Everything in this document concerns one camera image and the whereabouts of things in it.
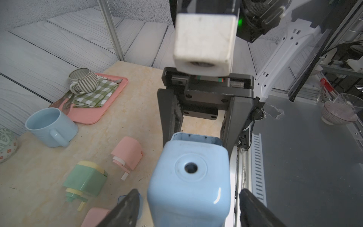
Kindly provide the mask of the green yellow pencil sharpener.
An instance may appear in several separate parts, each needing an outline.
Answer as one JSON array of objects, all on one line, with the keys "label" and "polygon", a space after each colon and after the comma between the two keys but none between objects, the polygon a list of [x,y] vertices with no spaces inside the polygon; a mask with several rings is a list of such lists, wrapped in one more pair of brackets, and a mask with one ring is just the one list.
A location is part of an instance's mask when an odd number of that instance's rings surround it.
[{"label": "green yellow pencil sharpener", "polygon": [[108,173],[104,168],[91,161],[80,161],[63,183],[63,187],[66,188],[66,201],[79,200],[77,211],[81,212],[88,202],[88,197],[97,197],[107,179]]}]

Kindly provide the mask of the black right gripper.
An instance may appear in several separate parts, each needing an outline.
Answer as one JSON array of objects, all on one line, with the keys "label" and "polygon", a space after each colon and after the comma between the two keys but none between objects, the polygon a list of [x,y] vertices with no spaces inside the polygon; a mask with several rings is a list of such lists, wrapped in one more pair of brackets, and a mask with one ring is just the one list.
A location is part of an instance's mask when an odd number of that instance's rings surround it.
[{"label": "black right gripper", "polygon": [[226,111],[220,131],[223,147],[231,157],[234,146],[247,149],[253,109],[253,76],[231,73],[227,77],[202,77],[164,68],[162,81],[167,89],[157,91],[163,132],[163,147],[181,131],[183,116],[216,120]]}]

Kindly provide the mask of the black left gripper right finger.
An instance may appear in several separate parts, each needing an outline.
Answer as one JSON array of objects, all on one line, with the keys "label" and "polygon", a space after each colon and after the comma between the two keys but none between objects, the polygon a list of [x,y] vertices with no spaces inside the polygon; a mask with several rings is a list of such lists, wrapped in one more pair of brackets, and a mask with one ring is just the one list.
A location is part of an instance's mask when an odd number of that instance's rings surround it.
[{"label": "black left gripper right finger", "polygon": [[286,227],[261,201],[248,189],[239,194],[240,223],[242,227]]}]

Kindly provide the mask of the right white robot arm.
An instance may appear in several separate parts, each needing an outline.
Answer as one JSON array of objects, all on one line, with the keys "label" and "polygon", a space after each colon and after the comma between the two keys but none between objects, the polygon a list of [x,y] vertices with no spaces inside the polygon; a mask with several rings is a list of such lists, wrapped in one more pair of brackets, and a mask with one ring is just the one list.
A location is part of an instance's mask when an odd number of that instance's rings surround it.
[{"label": "right white robot arm", "polygon": [[[206,136],[181,133],[184,116],[215,120],[225,112],[217,143],[229,153],[248,150],[256,121],[276,80],[319,35],[323,44],[358,1],[170,1],[175,27],[173,59],[157,92],[163,143]],[[255,42],[291,14],[279,45],[256,77],[232,73],[236,38]]]}]

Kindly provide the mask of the blue pencil sharpener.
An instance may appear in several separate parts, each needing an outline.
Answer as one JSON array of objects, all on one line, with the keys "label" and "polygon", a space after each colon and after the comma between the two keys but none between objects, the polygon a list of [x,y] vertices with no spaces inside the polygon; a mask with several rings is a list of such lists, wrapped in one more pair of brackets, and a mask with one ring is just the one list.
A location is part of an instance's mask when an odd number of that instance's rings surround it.
[{"label": "blue pencil sharpener", "polygon": [[175,133],[147,190],[156,227],[221,227],[230,212],[229,155],[217,137]]}]

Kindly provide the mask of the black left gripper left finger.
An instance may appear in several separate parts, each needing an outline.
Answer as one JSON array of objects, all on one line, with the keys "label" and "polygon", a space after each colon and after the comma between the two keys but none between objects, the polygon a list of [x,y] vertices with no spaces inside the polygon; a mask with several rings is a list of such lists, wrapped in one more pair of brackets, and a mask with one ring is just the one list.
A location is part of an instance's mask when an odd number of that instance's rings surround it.
[{"label": "black left gripper left finger", "polygon": [[140,210],[140,194],[132,189],[97,227],[135,227]]}]

